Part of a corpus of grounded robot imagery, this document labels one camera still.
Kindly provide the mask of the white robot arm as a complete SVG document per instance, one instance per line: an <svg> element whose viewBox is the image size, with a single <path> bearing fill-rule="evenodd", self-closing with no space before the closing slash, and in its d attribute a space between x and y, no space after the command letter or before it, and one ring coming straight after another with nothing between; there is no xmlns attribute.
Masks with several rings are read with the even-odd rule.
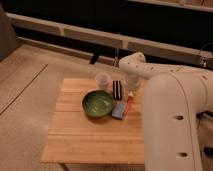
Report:
<svg viewBox="0 0 213 171"><path fill-rule="evenodd" d="M213 112L213 71L148 63L141 52L122 58L119 68L142 95L146 171L203 171L196 115Z"/></svg>

